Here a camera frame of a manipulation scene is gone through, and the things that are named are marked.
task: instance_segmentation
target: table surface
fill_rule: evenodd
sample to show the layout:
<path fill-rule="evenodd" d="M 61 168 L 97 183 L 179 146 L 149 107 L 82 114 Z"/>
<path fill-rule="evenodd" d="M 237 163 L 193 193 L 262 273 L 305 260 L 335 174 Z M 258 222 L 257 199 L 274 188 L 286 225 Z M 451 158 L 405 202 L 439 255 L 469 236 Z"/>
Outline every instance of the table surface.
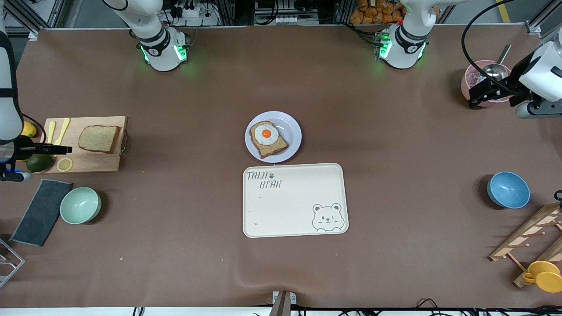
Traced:
<path fill-rule="evenodd" d="M 487 256 L 554 202 L 562 123 L 468 109 L 463 28 L 435 27 L 407 70 L 377 62 L 344 27 L 203 29 L 189 64 L 168 73 L 147 66 L 125 30 L 41 31 L 17 72 L 23 112 L 126 115 L 130 142 L 117 173 L 47 177 L 94 188 L 102 212 L 90 225 L 59 219 L 44 247 L 15 245 L 27 262 L 0 306 L 247 306 L 279 289 L 321 307 L 559 304 L 515 288 L 518 268 Z M 467 46 L 475 60 L 495 59 L 507 43 L 513 66 L 538 38 L 522 25 L 475 26 Z M 287 164 L 343 167 L 345 234 L 242 233 L 242 173 L 262 165 L 244 130 L 269 110 L 302 127 Z M 525 208 L 499 210 L 486 197 L 503 170 L 528 182 Z M 1 185 L 2 233 L 16 228 L 39 178 Z M 549 229 L 513 252 L 529 262 L 558 236 Z"/>

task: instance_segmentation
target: toast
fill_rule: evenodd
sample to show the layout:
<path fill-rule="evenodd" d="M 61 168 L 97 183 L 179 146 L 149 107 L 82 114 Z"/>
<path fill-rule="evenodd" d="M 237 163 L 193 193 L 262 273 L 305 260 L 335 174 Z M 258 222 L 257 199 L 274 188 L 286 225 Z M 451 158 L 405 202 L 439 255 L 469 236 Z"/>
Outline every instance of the toast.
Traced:
<path fill-rule="evenodd" d="M 78 147 L 87 151 L 112 154 L 120 130 L 118 126 L 86 126 L 78 138 Z"/>
<path fill-rule="evenodd" d="M 273 128 L 275 128 L 275 126 L 273 126 L 273 123 L 271 123 L 270 121 L 261 121 L 254 124 L 252 128 L 250 128 L 250 138 L 252 139 L 253 145 L 256 146 L 258 152 L 260 153 L 262 159 L 280 153 L 285 149 L 289 148 L 289 144 L 287 144 L 287 142 L 285 141 L 285 139 L 283 139 L 281 134 L 279 134 L 279 138 L 272 145 L 262 145 L 258 143 L 255 137 L 255 130 L 258 126 L 261 125 L 271 125 Z"/>

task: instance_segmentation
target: yellow mug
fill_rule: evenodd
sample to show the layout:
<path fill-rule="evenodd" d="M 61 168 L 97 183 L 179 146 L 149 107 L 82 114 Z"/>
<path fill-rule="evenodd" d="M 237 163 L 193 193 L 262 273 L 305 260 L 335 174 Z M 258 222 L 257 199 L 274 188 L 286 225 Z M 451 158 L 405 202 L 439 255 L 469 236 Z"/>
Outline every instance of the yellow mug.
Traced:
<path fill-rule="evenodd" d="M 560 276 L 560 269 L 555 264 L 548 261 L 535 261 L 529 265 L 527 273 L 523 274 L 523 279 L 527 283 L 537 283 L 537 276 L 543 272 L 550 272 Z"/>
<path fill-rule="evenodd" d="M 560 273 L 541 272 L 535 277 L 535 281 L 537 281 L 537 286 L 545 292 L 562 292 L 562 277 Z"/>

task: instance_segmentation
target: egg white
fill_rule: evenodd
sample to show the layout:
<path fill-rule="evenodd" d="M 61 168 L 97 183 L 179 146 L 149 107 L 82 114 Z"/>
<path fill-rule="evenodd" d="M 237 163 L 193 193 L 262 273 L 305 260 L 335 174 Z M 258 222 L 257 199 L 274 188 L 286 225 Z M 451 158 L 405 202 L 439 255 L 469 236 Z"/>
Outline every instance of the egg white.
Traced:
<path fill-rule="evenodd" d="M 271 132 L 271 136 L 269 138 L 265 138 L 261 135 L 261 133 L 266 129 Z M 256 138 L 259 144 L 269 146 L 273 145 L 277 141 L 277 139 L 279 139 L 279 132 L 277 131 L 277 128 L 271 125 L 260 125 L 254 130 L 253 136 Z"/>

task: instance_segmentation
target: bear drawing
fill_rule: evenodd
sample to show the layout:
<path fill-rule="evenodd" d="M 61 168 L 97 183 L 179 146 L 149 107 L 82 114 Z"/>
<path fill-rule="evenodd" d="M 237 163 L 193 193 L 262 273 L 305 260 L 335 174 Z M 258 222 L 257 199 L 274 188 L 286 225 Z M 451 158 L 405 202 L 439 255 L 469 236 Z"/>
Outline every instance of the bear drawing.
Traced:
<path fill-rule="evenodd" d="M 334 203 L 332 206 L 322 207 L 316 204 L 312 207 L 314 211 L 314 219 L 312 226 L 317 232 L 338 232 L 341 231 L 345 221 L 343 220 L 342 207 L 340 204 Z"/>

